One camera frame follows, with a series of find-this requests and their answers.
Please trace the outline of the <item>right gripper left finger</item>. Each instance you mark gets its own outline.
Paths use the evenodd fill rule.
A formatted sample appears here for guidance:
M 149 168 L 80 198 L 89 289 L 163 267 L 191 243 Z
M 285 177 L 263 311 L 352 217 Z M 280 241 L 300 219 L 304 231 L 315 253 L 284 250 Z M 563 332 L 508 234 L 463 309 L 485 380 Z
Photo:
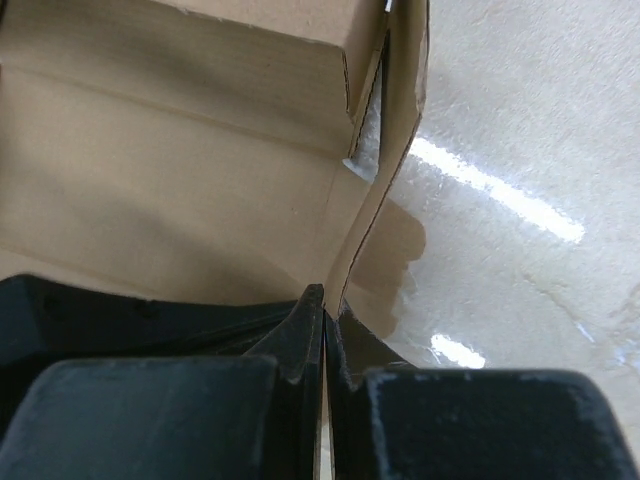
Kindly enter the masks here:
M 324 290 L 247 351 L 75 358 L 1 412 L 5 479 L 316 479 Z

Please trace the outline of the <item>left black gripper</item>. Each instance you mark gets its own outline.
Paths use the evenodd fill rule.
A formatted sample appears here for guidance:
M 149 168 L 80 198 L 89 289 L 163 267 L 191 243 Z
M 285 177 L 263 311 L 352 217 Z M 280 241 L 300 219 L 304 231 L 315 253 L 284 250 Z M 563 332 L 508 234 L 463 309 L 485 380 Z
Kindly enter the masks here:
M 292 311 L 292 301 L 249 306 L 147 300 L 29 274 L 1 282 L 1 412 L 11 415 L 34 379 L 66 359 L 247 351 Z

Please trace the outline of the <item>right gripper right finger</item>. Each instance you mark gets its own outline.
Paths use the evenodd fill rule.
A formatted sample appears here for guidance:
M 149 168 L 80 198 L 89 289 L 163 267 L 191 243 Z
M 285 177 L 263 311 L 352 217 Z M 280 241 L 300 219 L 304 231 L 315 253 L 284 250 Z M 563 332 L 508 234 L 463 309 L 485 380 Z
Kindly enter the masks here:
M 349 309 L 325 321 L 338 479 L 635 479 L 610 405 L 555 369 L 419 368 Z

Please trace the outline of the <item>brown cardboard box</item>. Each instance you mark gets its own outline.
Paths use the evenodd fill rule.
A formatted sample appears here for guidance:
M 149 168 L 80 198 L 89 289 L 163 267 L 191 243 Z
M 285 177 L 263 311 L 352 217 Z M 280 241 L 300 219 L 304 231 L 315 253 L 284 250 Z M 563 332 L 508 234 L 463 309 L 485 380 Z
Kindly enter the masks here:
M 5 1 L 1 282 L 327 318 L 425 103 L 425 1 Z

